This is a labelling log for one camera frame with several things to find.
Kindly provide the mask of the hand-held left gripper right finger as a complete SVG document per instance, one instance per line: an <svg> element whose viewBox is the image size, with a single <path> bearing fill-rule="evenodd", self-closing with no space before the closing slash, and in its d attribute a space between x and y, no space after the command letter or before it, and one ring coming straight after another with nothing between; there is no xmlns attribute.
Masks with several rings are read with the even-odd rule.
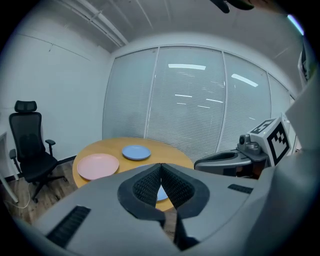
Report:
<svg viewBox="0 0 320 256"><path fill-rule="evenodd" d="M257 218L256 179L161 164L162 186L177 211L173 252L161 256L254 256L250 232Z"/></svg>

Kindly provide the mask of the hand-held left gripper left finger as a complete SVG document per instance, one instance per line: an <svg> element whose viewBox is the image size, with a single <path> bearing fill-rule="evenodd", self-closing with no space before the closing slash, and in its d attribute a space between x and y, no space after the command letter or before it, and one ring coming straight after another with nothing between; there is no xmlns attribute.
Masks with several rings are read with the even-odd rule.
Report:
<svg viewBox="0 0 320 256"><path fill-rule="evenodd" d="M174 256L156 208L161 165L150 164L89 182L35 223L54 255Z"/></svg>

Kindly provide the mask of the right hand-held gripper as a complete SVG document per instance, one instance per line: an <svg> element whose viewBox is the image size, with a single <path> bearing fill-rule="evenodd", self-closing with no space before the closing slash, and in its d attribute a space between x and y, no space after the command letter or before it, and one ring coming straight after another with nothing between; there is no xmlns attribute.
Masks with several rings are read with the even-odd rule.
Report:
<svg viewBox="0 0 320 256"><path fill-rule="evenodd" d="M239 137L236 149L221 151L198 159L194 169L210 174L236 177L237 172L253 162L268 160L276 166L291 149L281 117L266 119Z"/></svg>

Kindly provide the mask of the pink big plate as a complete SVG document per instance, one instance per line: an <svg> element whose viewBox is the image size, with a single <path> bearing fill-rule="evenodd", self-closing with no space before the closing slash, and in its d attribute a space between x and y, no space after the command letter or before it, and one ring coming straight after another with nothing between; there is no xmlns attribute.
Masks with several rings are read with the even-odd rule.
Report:
<svg viewBox="0 0 320 256"><path fill-rule="evenodd" d="M88 155L77 164L78 174L89 181L111 176L118 168L118 159L113 155L105 153Z"/></svg>

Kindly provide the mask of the blue big plate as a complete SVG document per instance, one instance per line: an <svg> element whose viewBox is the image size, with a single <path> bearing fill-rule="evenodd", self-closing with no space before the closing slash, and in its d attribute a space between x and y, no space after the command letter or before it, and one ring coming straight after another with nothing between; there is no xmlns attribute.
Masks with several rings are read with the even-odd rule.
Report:
<svg viewBox="0 0 320 256"><path fill-rule="evenodd" d="M166 200L168 198L164 188L162 187L162 185L159 187L159 190L157 192L157 202Z"/></svg>
<svg viewBox="0 0 320 256"><path fill-rule="evenodd" d="M122 155L134 161L145 160L151 156L151 151L142 145L128 145L122 149Z"/></svg>

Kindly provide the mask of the round wooden table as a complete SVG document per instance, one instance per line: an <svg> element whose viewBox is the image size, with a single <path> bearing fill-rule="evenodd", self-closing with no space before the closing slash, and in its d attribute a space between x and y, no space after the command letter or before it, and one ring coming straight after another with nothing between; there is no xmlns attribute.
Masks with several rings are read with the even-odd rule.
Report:
<svg viewBox="0 0 320 256"><path fill-rule="evenodd" d="M283 117L294 99L259 66L201 47L164 46L115 58L102 137L169 144L192 161L236 147L239 136Z"/></svg>

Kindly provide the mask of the black office chair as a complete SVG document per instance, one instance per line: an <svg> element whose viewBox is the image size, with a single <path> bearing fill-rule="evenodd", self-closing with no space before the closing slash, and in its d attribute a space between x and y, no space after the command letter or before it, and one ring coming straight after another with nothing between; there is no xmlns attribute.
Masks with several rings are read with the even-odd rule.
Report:
<svg viewBox="0 0 320 256"><path fill-rule="evenodd" d="M37 196L44 186L52 190L52 181L68 181L64 175L53 176L53 170L58 166L52 150L56 142L51 139L43 141L42 115L37 112L35 101L16 101L14 113L9 115L8 121L15 143L9 157L25 181L36 186L30 199L38 203Z"/></svg>

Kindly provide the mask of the person's grey flower-print shirt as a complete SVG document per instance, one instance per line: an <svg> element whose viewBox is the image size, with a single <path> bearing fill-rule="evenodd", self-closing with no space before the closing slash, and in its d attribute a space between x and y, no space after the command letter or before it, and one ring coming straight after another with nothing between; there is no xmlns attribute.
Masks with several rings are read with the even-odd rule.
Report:
<svg viewBox="0 0 320 256"><path fill-rule="evenodd" d="M320 256L320 75L286 113L301 149L269 168L266 201L251 232L253 256Z"/></svg>

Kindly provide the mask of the white ceiling pipe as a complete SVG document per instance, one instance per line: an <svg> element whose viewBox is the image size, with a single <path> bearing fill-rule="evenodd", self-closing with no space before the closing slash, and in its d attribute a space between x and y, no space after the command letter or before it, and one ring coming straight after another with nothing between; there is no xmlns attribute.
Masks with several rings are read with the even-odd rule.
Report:
<svg viewBox="0 0 320 256"><path fill-rule="evenodd" d="M121 48L129 42L116 26L103 15L102 10L98 10L87 0L61 0L69 6L72 11L85 19L89 24L102 32L117 47Z"/></svg>

